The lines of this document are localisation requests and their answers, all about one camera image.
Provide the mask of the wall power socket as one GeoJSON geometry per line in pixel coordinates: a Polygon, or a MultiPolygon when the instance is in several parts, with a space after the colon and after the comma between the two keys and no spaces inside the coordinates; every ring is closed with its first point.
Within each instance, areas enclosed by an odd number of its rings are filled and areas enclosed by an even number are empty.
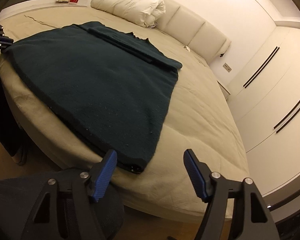
{"type": "Polygon", "coordinates": [[[227,72],[231,72],[231,71],[232,71],[232,68],[231,68],[227,63],[224,63],[224,64],[223,64],[223,68],[224,68],[227,72]]]}

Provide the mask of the white wardrobe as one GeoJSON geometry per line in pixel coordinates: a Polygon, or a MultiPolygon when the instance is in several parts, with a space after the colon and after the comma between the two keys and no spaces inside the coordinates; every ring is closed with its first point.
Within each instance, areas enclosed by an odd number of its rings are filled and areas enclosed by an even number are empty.
{"type": "Polygon", "coordinates": [[[300,176],[300,29],[275,28],[229,89],[250,175],[267,196],[300,176]]]}

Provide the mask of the white nightstand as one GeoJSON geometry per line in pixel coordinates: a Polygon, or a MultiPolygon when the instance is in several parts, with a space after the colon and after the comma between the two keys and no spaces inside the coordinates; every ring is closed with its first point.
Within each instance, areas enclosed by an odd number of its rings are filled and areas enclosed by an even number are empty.
{"type": "Polygon", "coordinates": [[[225,99],[227,100],[228,97],[231,95],[230,91],[219,80],[217,81],[217,83],[218,83],[225,99]]]}

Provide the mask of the white rolled duvet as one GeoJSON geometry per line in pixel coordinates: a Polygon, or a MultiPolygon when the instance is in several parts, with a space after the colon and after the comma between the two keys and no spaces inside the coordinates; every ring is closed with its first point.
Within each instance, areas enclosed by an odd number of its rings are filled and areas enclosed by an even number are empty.
{"type": "Polygon", "coordinates": [[[91,0],[90,6],[146,28],[166,13],[164,0],[91,0]]]}

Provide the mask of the cream padded headboard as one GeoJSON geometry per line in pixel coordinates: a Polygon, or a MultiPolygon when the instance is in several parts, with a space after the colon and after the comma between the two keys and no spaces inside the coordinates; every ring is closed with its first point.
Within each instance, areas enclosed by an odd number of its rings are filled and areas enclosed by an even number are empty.
{"type": "Polygon", "coordinates": [[[166,13],[157,28],[211,63],[223,57],[231,41],[207,20],[174,0],[164,0],[166,13]]]}

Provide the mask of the beige bed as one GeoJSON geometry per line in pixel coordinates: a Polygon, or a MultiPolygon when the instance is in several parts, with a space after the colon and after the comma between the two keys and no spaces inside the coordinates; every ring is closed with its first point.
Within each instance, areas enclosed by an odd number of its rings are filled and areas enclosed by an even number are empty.
{"type": "MultiPolygon", "coordinates": [[[[200,221],[206,205],[196,196],[184,167],[186,149],[192,149],[200,161],[225,178],[241,181],[249,175],[241,136],[217,79],[203,58],[161,31],[92,8],[42,8],[0,23],[8,36],[20,40],[91,21],[149,39],[164,55],[182,63],[153,158],[142,174],[118,168],[112,181],[128,207],[165,219],[200,221]]],[[[16,120],[54,163],[61,168],[88,168],[101,160],[25,86],[1,54],[0,77],[16,120]]]]}

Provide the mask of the dark teal knit sweater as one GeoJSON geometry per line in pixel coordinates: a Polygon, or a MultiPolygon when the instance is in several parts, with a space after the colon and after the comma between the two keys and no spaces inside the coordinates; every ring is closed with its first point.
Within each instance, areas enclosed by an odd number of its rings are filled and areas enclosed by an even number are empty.
{"type": "Polygon", "coordinates": [[[182,64],[100,22],[43,31],[5,49],[25,85],[91,150],[141,174],[156,150],[182,64]]]}

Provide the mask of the black mesh chair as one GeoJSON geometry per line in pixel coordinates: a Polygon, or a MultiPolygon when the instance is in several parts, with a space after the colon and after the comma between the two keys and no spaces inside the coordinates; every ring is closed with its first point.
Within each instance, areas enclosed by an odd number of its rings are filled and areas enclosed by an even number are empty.
{"type": "Polygon", "coordinates": [[[113,239],[125,211],[101,174],[71,168],[0,180],[0,239],[113,239]]]}

